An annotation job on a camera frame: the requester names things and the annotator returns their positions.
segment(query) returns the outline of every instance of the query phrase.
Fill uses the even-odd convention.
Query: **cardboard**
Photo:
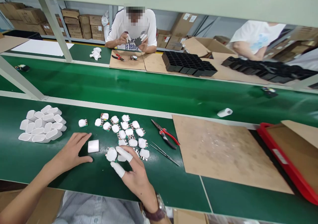
[[[27,24],[22,20],[10,20],[10,22],[16,30],[29,31]]]
[[[64,17],[64,22],[66,24],[79,24],[79,20],[76,18],[72,18],[72,17]]]
[[[42,10],[37,8],[24,8],[17,10],[17,13],[21,16],[22,20],[26,24],[39,25],[47,22],[46,17]]]
[[[202,212],[173,209],[174,224],[209,224],[207,218]]]
[[[171,34],[177,37],[185,37],[193,26],[197,14],[179,13],[172,26]]]
[[[42,25],[30,25],[30,24],[27,24],[26,26],[28,28],[28,31],[38,32],[41,35],[46,35],[46,32],[44,31]]]
[[[90,27],[90,22],[89,22],[89,15],[80,15],[80,26],[82,28],[82,34],[84,39],[91,39],[92,38],[92,30]]]
[[[318,194],[318,128],[287,120],[266,130]]]
[[[182,49],[182,44],[181,42],[186,40],[186,38],[183,37],[176,37],[176,36],[171,36],[167,45],[166,49],[172,49],[172,50],[177,50],[180,51]]]
[[[157,47],[160,48],[166,48],[169,39],[171,37],[171,33],[170,31],[166,31],[166,30],[160,30],[158,29],[158,36],[157,36]]]
[[[0,212],[16,197],[22,190],[0,192]],[[28,224],[50,224],[53,223],[58,214],[60,204],[63,200],[64,191],[45,188],[34,212],[28,219]]]
[[[93,37],[93,39],[95,39],[95,40],[105,41],[104,34],[92,33],[92,37]]]
[[[197,54],[199,57],[204,58],[210,57],[212,52],[237,54],[219,41],[211,38],[192,37],[181,43],[184,45],[186,52]]]
[[[172,118],[187,173],[293,194],[245,127]]]
[[[0,3],[0,10],[7,19],[22,20],[17,10],[25,8],[23,3],[5,2]]]
[[[111,57],[110,58],[109,67],[111,67],[111,68],[135,69],[135,70],[146,70],[145,63],[143,61],[143,57],[142,57],[142,53],[141,52],[112,50],[112,55],[116,56],[116,53],[118,53],[123,59],[125,59],[125,62]],[[137,61],[130,60],[129,59],[130,56],[137,56],[138,57]]]
[[[62,9],[62,15],[63,17],[72,17],[72,18],[79,18],[79,10],[76,9]]]
[[[92,33],[104,34],[104,26],[91,25]]]
[[[90,20],[90,25],[103,26],[102,15],[90,15],[89,20]]]
[[[20,38],[20,37],[12,37],[12,36],[4,36],[0,42],[0,53],[8,51],[16,46],[19,46],[22,43],[29,41],[28,38]]]
[[[69,31],[69,34],[73,35],[81,35],[82,34],[82,29],[79,24],[67,24],[67,29]]]

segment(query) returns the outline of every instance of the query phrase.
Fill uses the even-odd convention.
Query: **cardboard sheet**
[[[16,46],[19,46],[22,43],[29,41],[28,38],[20,38],[20,37],[12,37],[12,36],[4,36],[4,38],[0,39],[0,53],[8,51]]]
[[[148,72],[185,75],[179,72],[167,71],[165,63],[162,59],[162,54],[159,54],[159,53],[144,54],[143,60],[145,62],[145,67]]]
[[[187,173],[293,194],[245,127],[172,117]]]
[[[130,51],[118,51],[112,50],[112,55],[116,56],[116,53],[121,55],[125,62],[115,59],[113,57],[110,58],[109,67],[111,68],[124,68],[124,69],[135,69],[135,70],[146,70],[145,63],[143,61],[143,57],[141,52],[130,52]],[[130,56],[137,56],[137,61],[129,60]]]
[[[67,43],[67,48],[70,49],[73,47],[73,43]],[[16,52],[27,52],[27,53],[37,53],[51,56],[63,56],[63,52],[59,46],[58,42],[53,41],[42,41],[42,40],[33,40],[21,44],[20,46],[15,47],[12,51]]]
[[[282,121],[282,124],[270,126],[266,130],[318,195],[318,128]]]

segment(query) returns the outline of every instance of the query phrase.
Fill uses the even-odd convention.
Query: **person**
[[[26,223],[44,189],[51,181],[77,165],[93,162],[90,156],[78,156],[80,149],[90,136],[91,133],[74,133],[60,152],[44,165],[33,181],[0,213],[0,223]],[[160,196],[156,194],[150,184],[144,164],[136,152],[128,146],[118,146],[116,150],[130,161],[133,170],[126,172],[118,163],[114,162],[111,163],[111,166],[119,174],[124,184],[141,200],[143,210],[150,223],[171,224],[162,209],[162,207],[164,208],[162,200],[158,198]],[[101,197],[66,191],[62,208],[54,224],[144,222],[138,203],[109,197],[103,197],[104,199],[97,203],[96,198]]]
[[[156,32],[156,17],[151,9],[125,7],[116,14],[105,47],[154,53],[157,50]],[[143,35],[147,37],[137,47],[134,41]]]
[[[262,61],[267,46],[278,38],[285,24],[249,20],[234,33],[227,45],[242,59]]]

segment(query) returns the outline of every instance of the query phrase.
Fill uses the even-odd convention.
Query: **brown cardboard box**
[[[91,39],[92,38],[92,30],[89,22],[89,15],[80,15],[80,26],[82,28],[83,38]]]
[[[197,14],[179,13],[175,24],[172,26],[171,34],[177,37],[185,37],[193,26]]]
[[[42,10],[36,8],[24,8],[17,10],[22,20],[26,24],[41,24],[47,22],[46,17]]]
[[[48,23],[42,24],[42,27],[43,27],[46,35],[54,35],[54,33],[53,33],[53,31]]]
[[[89,20],[90,20],[90,25],[103,26],[101,15],[90,15]]]
[[[30,25],[30,24],[27,24],[26,26],[29,29],[29,31],[38,32],[41,35],[46,35],[42,25]]]
[[[92,33],[104,34],[104,26],[91,25]]]
[[[213,38],[192,37],[182,42],[186,52],[196,54],[199,57],[209,58],[212,52],[236,54],[219,41]]]
[[[186,40],[186,38],[171,36],[167,43],[166,49],[180,51],[182,49],[181,42],[183,42],[184,40]]]
[[[104,34],[100,34],[100,33],[93,33],[93,39],[95,40],[102,40],[105,41],[105,37]]]
[[[62,15],[65,17],[79,18],[79,10],[75,9],[62,9]]]
[[[223,45],[227,45],[230,41],[228,37],[221,36],[221,35],[214,36],[213,38],[219,41]]]
[[[72,18],[72,17],[64,17],[64,22],[66,24],[79,24],[79,20],[76,18]]]
[[[281,151],[318,194],[318,128],[285,120],[266,128]],[[284,159],[278,149],[276,156]]]
[[[166,48],[169,39],[171,37],[171,33],[170,31],[166,31],[166,30],[160,30],[158,29],[158,36],[157,36],[157,47],[160,48]]]
[[[80,28],[80,25],[74,25],[74,24],[67,24],[67,29],[69,30],[69,34],[74,34],[74,35],[77,35],[77,34],[82,34],[82,30]]]
[[[10,20],[10,22],[12,23],[14,29],[28,31],[27,24],[22,20]]]
[[[7,19],[22,20],[21,16],[17,13],[17,10],[22,8],[25,8],[23,3],[0,3],[0,10]]]
[[[83,35],[70,34],[72,38],[83,38]]]

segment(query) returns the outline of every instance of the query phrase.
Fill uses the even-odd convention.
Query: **red tray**
[[[288,159],[288,157],[284,154],[284,152],[279,148],[274,139],[267,132],[266,128],[269,126],[273,125],[268,123],[261,123],[260,128],[257,129],[258,134],[264,140],[267,147],[270,148],[271,152],[274,154],[276,159],[279,161],[283,169],[286,171],[286,173],[296,185],[300,193],[304,196],[304,198],[306,198],[309,202],[318,205],[318,195],[310,187],[301,173],[296,169],[296,167],[292,164],[292,162]]]

